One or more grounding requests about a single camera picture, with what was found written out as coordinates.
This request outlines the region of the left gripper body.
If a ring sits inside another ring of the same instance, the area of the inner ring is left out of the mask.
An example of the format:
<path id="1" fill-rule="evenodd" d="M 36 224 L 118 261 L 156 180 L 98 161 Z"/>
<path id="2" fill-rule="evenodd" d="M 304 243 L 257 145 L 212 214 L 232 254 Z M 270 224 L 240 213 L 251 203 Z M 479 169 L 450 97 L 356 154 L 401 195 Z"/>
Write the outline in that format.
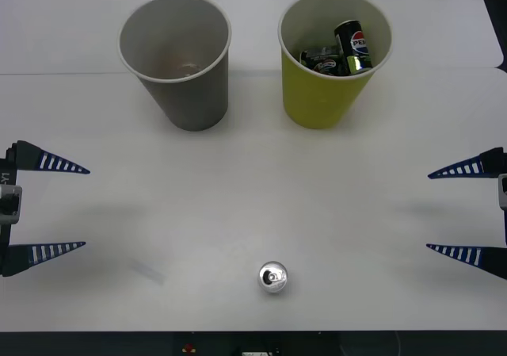
<path id="1" fill-rule="evenodd" d="M 14 186 L 17 181 L 17 167 L 15 164 L 15 145 L 6 150 L 6 155 L 1 159 L 1 187 Z M 10 244 L 11 225 L 13 224 L 13 204 L 9 202 L 7 193 L 1 193 L 1 260 L 6 255 Z"/>

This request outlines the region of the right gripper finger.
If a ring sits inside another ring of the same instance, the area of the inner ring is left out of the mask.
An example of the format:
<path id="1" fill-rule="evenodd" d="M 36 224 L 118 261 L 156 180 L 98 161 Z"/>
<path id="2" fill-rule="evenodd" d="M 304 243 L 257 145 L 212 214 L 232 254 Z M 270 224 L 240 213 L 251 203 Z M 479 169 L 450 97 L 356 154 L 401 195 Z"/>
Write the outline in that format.
<path id="1" fill-rule="evenodd" d="M 473 266 L 503 280 L 507 276 L 507 250 L 501 247 L 466 247 L 427 243 L 427 248 Z"/>
<path id="2" fill-rule="evenodd" d="M 497 178 L 505 173 L 506 153 L 503 147 L 495 147 L 475 157 L 440 168 L 430 173 L 428 178 Z"/>

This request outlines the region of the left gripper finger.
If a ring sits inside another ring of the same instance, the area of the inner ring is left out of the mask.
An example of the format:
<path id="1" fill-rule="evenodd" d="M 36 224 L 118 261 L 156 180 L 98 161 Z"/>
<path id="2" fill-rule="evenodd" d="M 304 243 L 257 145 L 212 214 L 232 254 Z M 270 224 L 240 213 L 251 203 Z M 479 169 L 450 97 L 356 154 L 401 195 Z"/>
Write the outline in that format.
<path id="1" fill-rule="evenodd" d="M 18 170 L 90 174 L 85 167 L 24 140 L 12 144 L 11 160 Z"/>
<path id="2" fill-rule="evenodd" d="M 1 276 L 12 277 L 85 245 L 86 242 L 9 245 L 1 255 Z"/>

